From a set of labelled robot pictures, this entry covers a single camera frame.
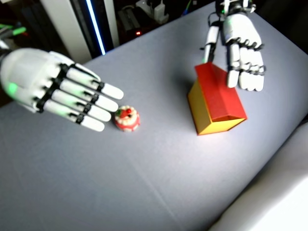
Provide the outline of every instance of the robotic hand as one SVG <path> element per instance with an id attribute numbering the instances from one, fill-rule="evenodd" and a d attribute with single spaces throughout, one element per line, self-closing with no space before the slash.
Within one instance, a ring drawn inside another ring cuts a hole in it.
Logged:
<path id="1" fill-rule="evenodd" d="M 4 91 L 32 112 L 49 111 L 96 131 L 118 109 L 123 91 L 64 55 L 36 49 L 0 53 Z"/>
<path id="2" fill-rule="evenodd" d="M 254 25 L 247 17 L 256 6 L 252 0 L 216 0 L 218 21 L 210 23 L 205 44 L 204 61 L 212 62 L 222 30 L 222 42 L 227 46 L 229 88 L 237 83 L 242 89 L 261 91 L 264 84 L 265 66 L 260 50 L 263 48 L 261 38 Z"/>

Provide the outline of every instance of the gray table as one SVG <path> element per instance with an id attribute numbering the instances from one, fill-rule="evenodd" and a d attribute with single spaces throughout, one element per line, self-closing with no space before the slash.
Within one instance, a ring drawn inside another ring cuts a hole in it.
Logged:
<path id="1" fill-rule="evenodd" d="M 98 133 L 15 103 L 0 109 L 1 231 L 177 231 L 209 225 L 308 112 L 308 56 L 256 14 L 262 92 L 238 90 L 248 120 L 196 136 L 186 94 L 210 4 L 86 66 L 120 87 L 141 127 Z M 225 68 L 225 50 L 215 64 Z"/>

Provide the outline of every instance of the table surface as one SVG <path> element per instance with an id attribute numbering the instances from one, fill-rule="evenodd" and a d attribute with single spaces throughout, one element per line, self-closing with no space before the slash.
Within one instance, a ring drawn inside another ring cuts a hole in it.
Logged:
<path id="1" fill-rule="evenodd" d="M 214 9 L 86 64 L 139 111 L 136 132 L 108 123 L 98 133 L 15 103 L 0 109 L 0 230 L 199 230 L 226 209 L 308 112 L 308 56 L 252 14 L 265 87 L 238 90 L 247 121 L 197 136 L 186 95 Z M 220 43 L 214 63 L 226 69 Z"/>

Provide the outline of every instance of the red and yellow box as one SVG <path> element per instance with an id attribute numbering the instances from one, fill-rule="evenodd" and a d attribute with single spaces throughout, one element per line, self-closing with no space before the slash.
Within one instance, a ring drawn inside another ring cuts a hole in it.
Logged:
<path id="1" fill-rule="evenodd" d="M 188 101 L 198 135 L 228 131 L 247 119 L 235 88 L 227 87 L 227 72 L 212 63 L 195 69 Z"/>

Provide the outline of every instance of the led light strip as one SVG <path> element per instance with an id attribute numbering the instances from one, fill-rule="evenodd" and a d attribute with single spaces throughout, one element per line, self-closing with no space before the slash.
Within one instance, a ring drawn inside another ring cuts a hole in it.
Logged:
<path id="1" fill-rule="evenodd" d="M 96 22 L 96 19 L 95 19 L 95 15 L 94 15 L 94 11 L 93 11 L 93 8 L 92 8 L 91 0 L 86 0 L 86 1 L 87 1 L 88 9 L 89 9 L 89 12 L 90 12 L 91 20 L 92 20 L 93 25 L 94 25 L 94 29 L 95 29 L 95 33 L 96 33 L 96 37 L 97 37 L 98 43 L 100 45 L 102 54 L 105 55 L 106 52 L 105 52 L 105 49 L 104 49 L 104 46 L 103 46 L 103 41 L 102 41 L 102 37 L 101 37 L 100 31 L 99 31 L 98 26 L 97 26 L 97 22 Z"/>

